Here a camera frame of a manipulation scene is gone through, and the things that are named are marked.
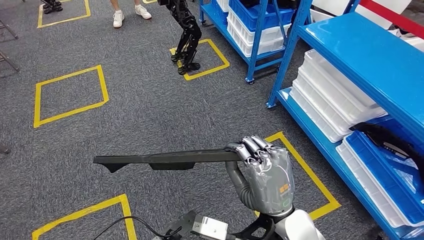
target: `blue shelving unit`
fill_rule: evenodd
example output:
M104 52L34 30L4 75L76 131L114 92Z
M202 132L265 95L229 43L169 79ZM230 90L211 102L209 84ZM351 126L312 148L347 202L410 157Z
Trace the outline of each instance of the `blue shelving unit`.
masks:
M277 5L277 1L274 0L273 1L274 7L276 9L276 12L278 13L278 5ZM227 31L227 25L223 24L221 19L215 15L215 8L212 5L212 3L207 3L204 4L203 0L199 0L199 6L200 6L200 22L204 23L205 22L205 15L207 16L207 18L215 25L216 29L218 29L219 32L221 32L221 34L224 36L224 38L230 43L230 45L235 49L235 51L240 55L240 57L247 63L248 65L248 70L247 70L247 76L245 77L245 81L249 84L253 84L255 79L253 78L253 74L255 71L273 66L273 65L278 65L281 63L282 61L282 57L279 57L277 59L262 63L257 65L257 61L259 60L263 60L265 58L271 57L273 55L276 54L281 54L284 52L285 47L283 46L283 48L281 50L277 50L277 51L272 51L272 52L267 52L267 53L263 53L258 55L258 49L259 49L259 42L261 39L261 34L262 34L262 29L264 28L263 25L263 21L264 21L264 17L265 17L265 12L267 9L267 5L268 5L268 0L260 0L260 11L258 14L258 21L256 23L256 31L254 34L254 40L253 40L253 48L252 48L252 53L251 53L251 57L246 57L242 51L240 50L240 48L237 46L236 42L233 40L233 38L231 37L231 35L228 33ZM282 35L284 37L284 44L286 44L286 35L285 35L285 31L283 28L283 24L281 21L281 17L279 14L277 14L278 16L278 20L279 20L279 25L281 28L281 32Z
M304 25L312 0L302 0L297 10L284 56L267 102L279 101L305 131L391 240L423 240L414 227L393 228L382 216L356 177L308 115L281 89L299 38L333 64L402 126L424 141L424 53L354 12L352 1L344 15Z

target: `orange label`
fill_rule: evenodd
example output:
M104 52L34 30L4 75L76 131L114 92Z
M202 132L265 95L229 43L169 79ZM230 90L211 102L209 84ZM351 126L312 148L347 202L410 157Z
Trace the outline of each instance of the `orange label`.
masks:
M284 184L284 186L282 186L282 187L279 188L279 192L282 194L287 189L289 189L289 185L286 183L286 184Z

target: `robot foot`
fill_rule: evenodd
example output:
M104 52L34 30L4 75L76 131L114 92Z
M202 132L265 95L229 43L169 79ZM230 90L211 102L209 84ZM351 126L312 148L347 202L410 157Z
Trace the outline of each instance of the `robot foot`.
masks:
M175 53L174 55L171 56L171 61L173 63L176 63L178 60L184 59L186 55L187 55L186 51Z
M57 2L55 2L55 7L58 7L58 6L61 6L62 5L62 3L60 2L60 1L57 1ZM48 5L48 4L44 4L43 6L42 6L42 8L43 9L48 9L48 8L50 8L50 6Z
M52 13L52 12L60 12L62 10L63 10L63 8L61 6L54 6L53 8L49 7L46 10L44 10L44 14L49 14L49 13Z
M199 70L199 69L200 69L200 64L192 62L192 63L189 63L189 64L184 65L182 67L179 67L178 73L180 75L184 75L186 73L190 73L190 72L193 72L193 71L196 71L196 70Z

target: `person's leg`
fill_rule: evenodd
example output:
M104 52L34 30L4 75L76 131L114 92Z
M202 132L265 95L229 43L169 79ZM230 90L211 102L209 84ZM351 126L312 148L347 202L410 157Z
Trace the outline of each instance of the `person's leg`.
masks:
M115 9L115 11L119 11L121 10L119 8L119 4L118 4L118 0L110 0L110 3L112 4L113 8Z
M115 14L113 15L113 27L119 29L122 27L122 21L124 20L124 14L119 8L118 0L110 0L113 8L115 9Z
M135 4L135 13L142 16L144 19L152 19L152 15L140 4L140 0L134 0Z

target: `chair leg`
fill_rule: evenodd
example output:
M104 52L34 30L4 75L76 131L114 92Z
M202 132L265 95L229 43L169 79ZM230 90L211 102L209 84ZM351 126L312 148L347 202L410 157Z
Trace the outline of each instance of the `chair leg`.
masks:
M0 144L0 154L9 154L11 152L10 149Z
M12 36L14 37L14 39L18 39L18 35L11 29L11 27L7 24L4 24L1 20L0 20L0 29L2 28L6 28L10 34L12 34Z
M6 61L10 66L12 66L12 68L14 68L16 71L19 71L19 66L13 62L12 60L10 60L10 58L8 56L6 56L3 52L0 51L0 62L1 61Z

